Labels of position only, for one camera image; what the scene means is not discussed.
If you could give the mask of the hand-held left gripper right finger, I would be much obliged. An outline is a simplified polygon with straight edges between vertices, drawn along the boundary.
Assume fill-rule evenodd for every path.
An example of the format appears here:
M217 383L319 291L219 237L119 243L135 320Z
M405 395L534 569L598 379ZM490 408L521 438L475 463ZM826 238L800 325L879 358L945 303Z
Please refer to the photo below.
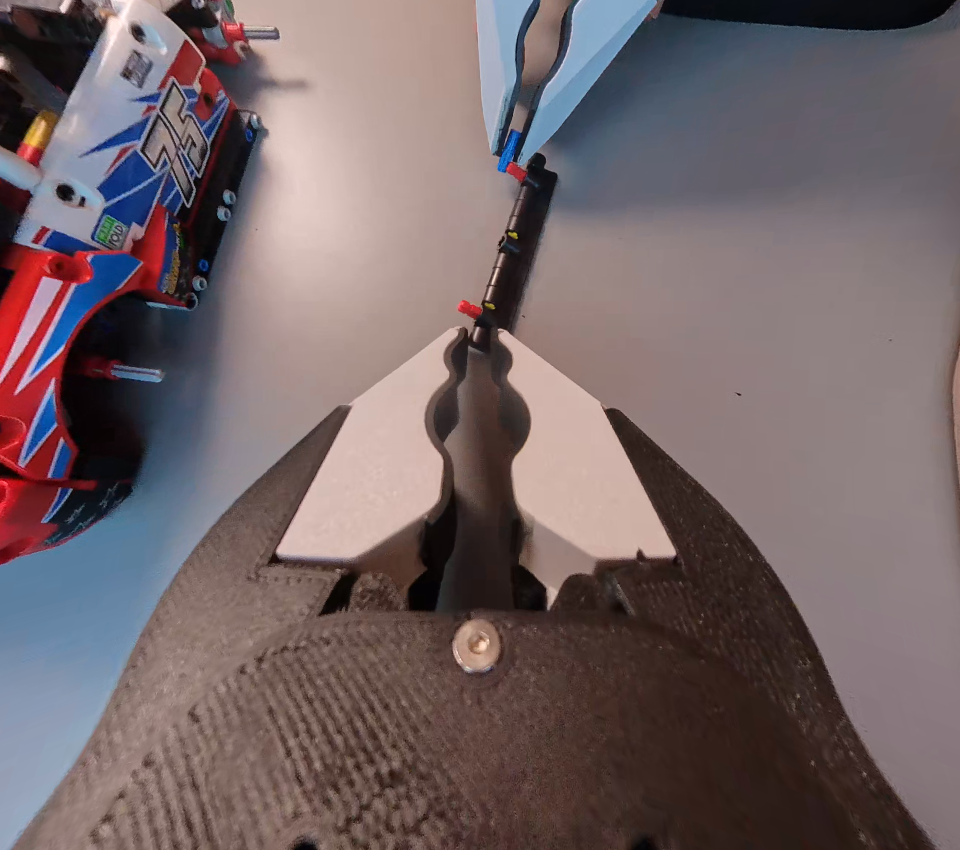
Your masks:
M510 332L498 329L507 421L519 446L510 463L523 537L519 562L545 589L639 559L670 564L676 548L606 407Z

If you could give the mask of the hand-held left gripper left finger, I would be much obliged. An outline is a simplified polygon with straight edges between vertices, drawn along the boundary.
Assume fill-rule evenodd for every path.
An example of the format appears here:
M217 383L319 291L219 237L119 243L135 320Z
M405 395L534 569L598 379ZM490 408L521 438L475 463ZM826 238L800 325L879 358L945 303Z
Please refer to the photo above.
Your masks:
M445 439L467 349L467 330L447 329L349 404L279 539L279 564L380 575L409 602L427 571L426 531L451 499Z

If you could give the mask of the black lego beam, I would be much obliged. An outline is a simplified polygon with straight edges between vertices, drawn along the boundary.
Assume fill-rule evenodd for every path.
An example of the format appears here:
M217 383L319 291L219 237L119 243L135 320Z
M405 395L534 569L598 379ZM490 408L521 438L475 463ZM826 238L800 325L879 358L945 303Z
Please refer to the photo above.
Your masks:
M541 243L558 181L540 153L523 165L527 177L497 244L494 264L480 304L485 314L473 321L469 344L478 352L491 349L496 330L512 332L520 317L524 292Z

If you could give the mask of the red white blue lego car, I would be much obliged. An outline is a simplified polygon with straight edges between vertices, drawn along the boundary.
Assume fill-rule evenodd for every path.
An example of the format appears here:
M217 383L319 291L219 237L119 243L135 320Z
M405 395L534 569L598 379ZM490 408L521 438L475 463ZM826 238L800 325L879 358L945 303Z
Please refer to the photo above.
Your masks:
M133 490L110 381L147 310L199 304L262 130L212 64L274 27L232 0L1 0L1 561Z

